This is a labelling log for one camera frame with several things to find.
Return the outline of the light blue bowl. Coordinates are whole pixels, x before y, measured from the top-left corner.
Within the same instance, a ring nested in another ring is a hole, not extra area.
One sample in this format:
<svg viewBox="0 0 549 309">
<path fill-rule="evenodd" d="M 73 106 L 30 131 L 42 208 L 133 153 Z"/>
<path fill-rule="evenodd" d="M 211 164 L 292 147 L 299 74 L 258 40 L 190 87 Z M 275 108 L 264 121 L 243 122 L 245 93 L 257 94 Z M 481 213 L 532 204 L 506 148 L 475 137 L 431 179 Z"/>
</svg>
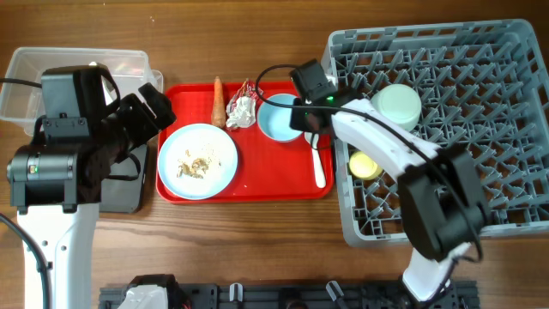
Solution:
<svg viewBox="0 0 549 309">
<path fill-rule="evenodd" d="M 292 110 L 273 106 L 263 102 L 257 112 L 256 120 L 262 133 L 277 142 L 291 142 L 303 132 L 290 126 Z"/>
</svg>

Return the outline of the light blue plate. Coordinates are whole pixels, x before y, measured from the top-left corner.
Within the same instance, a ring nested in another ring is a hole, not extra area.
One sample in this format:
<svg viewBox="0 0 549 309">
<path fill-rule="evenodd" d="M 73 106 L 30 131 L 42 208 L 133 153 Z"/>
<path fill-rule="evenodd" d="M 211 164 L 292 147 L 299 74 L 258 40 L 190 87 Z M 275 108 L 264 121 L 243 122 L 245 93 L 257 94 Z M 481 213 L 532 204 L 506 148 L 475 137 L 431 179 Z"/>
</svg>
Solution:
<svg viewBox="0 0 549 309">
<path fill-rule="evenodd" d="M 157 160 L 160 182 L 171 194 L 204 200 L 229 186 L 238 168 L 235 142 L 211 124 L 175 130 L 162 144 Z"/>
</svg>

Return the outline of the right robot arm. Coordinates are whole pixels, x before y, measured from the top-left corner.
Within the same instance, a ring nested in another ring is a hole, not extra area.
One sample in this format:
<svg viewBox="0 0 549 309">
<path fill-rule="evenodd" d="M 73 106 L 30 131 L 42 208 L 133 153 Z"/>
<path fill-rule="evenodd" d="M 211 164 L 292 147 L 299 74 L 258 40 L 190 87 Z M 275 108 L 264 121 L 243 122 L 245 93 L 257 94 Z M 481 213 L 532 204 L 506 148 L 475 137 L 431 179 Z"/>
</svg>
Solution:
<svg viewBox="0 0 549 309">
<path fill-rule="evenodd" d="M 401 281 L 424 305 L 449 285 L 457 263 L 475 246 L 482 260 L 481 230 L 492 220 L 474 160 L 462 145 L 442 148 L 379 113 L 351 91 L 313 102 L 294 99 L 292 126 L 335 137 L 372 158 L 397 184 L 401 224 L 413 246 Z"/>
</svg>

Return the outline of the white tissue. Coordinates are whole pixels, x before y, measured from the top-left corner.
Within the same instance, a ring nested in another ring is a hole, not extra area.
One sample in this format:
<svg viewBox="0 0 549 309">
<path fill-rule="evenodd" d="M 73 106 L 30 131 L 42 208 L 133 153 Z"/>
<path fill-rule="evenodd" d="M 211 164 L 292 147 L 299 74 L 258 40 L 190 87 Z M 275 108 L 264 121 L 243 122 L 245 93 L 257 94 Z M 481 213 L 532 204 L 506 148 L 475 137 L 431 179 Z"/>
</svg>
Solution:
<svg viewBox="0 0 549 309">
<path fill-rule="evenodd" d="M 232 98 L 226 113 L 228 129 L 249 128 L 256 122 L 256 101 L 250 96 Z"/>
</svg>

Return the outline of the yellow cup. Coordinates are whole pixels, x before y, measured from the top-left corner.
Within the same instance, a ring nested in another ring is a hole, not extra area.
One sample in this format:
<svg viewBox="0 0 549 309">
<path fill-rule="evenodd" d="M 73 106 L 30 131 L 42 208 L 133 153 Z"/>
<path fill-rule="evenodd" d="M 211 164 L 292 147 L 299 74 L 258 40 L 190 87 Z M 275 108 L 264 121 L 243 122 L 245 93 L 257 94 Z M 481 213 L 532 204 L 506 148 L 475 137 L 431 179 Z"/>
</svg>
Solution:
<svg viewBox="0 0 549 309">
<path fill-rule="evenodd" d="M 349 170 L 351 174 L 363 180 L 372 180 L 379 176 L 383 169 L 364 152 L 358 151 L 349 159 Z"/>
</svg>

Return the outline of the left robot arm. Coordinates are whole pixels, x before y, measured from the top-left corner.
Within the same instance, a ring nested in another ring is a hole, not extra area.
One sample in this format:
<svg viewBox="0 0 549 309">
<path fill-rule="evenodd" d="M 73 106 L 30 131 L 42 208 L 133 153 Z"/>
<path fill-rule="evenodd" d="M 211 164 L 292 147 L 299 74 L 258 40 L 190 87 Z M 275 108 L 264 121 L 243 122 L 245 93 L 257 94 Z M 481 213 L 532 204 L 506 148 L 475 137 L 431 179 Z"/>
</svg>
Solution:
<svg viewBox="0 0 549 309">
<path fill-rule="evenodd" d="M 48 69 L 39 88 L 45 114 L 7 166 L 5 224 L 24 245 L 25 307 L 88 308 L 102 184 L 176 117 L 151 84 L 121 95 L 103 64 Z"/>
</svg>

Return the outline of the light green bowl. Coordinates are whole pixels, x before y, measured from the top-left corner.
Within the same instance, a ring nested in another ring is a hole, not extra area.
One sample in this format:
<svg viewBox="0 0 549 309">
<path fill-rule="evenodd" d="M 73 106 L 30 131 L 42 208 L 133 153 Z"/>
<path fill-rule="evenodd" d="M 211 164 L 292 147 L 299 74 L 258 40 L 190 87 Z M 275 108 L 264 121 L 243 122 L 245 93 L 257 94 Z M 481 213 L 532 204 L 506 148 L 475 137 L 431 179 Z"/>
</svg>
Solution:
<svg viewBox="0 0 549 309">
<path fill-rule="evenodd" d="M 377 92 L 371 103 L 379 113 L 403 130 L 411 131 L 419 122 L 421 100 L 419 94 L 407 85 L 389 85 Z"/>
</svg>

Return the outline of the orange carrot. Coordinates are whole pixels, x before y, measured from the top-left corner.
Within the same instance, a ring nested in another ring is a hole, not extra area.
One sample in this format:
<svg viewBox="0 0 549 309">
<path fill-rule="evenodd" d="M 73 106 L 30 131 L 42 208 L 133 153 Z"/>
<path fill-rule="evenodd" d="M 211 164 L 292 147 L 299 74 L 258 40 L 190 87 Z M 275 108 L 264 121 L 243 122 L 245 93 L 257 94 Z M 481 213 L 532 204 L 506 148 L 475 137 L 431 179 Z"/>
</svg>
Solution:
<svg viewBox="0 0 549 309">
<path fill-rule="evenodd" d="M 226 125 L 226 107 L 224 101 L 223 85 L 221 79 L 214 79 L 214 102 L 211 113 L 211 125 L 223 128 Z"/>
</svg>

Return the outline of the foil wrapper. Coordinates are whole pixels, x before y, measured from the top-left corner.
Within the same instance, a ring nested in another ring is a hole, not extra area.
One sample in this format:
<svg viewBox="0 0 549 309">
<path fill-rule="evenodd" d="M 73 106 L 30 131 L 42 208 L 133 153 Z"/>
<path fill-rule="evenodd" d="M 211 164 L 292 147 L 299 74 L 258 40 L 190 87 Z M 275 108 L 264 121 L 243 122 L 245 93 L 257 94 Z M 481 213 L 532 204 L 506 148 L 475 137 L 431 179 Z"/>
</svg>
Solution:
<svg viewBox="0 0 549 309">
<path fill-rule="evenodd" d="M 256 101 L 256 103 L 259 100 L 258 94 L 255 91 L 255 84 L 251 82 L 249 79 L 243 82 L 241 87 L 238 89 L 237 93 L 232 98 L 237 98 L 241 96 L 250 96 Z"/>
</svg>

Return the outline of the white plastic spoon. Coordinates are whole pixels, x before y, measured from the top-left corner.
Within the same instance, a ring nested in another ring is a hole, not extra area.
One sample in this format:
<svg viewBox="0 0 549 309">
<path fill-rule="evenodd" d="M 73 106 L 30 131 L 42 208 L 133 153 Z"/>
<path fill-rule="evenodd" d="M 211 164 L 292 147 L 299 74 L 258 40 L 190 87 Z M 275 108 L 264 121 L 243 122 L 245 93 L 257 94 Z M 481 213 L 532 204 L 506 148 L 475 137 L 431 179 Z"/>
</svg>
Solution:
<svg viewBox="0 0 549 309">
<path fill-rule="evenodd" d="M 320 155 L 317 149 L 318 136 L 313 135 L 311 132 L 304 133 L 305 140 L 311 146 L 311 155 L 313 162 L 314 178 L 318 188 L 324 188 L 326 186 L 326 178 L 323 171 L 323 165 L 320 159 Z"/>
</svg>

